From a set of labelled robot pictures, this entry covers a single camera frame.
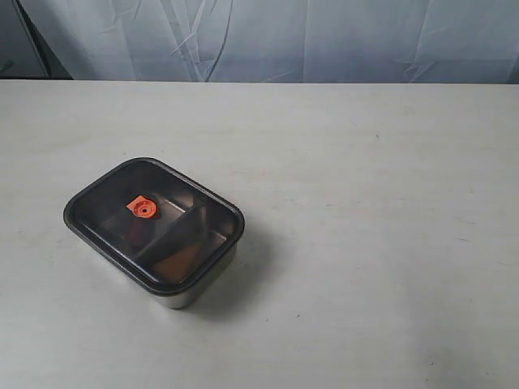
food container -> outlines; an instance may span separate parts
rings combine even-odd
[[[152,158],[128,160],[81,190],[63,219],[170,308],[220,274],[245,226],[233,204]]]

white curtain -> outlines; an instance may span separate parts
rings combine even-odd
[[[74,79],[507,83],[518,0],[21,0]]]

orange valve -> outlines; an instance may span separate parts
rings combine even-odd
[[[157,205],[144,196],[137,196],[131,203],[127,204],[127,208],[137,217],[149,219],[157,213]]]

container lid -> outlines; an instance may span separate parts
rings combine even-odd
[[[149,292],[195,284],[242,236],[242,213],[159,160],[137,158],[79,192],[66,225]]]

white table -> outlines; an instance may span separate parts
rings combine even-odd
[[[1,388],[515,388],[519,87],[0,82]],[[236,203],[167,310],[62,209],[154,156]]]

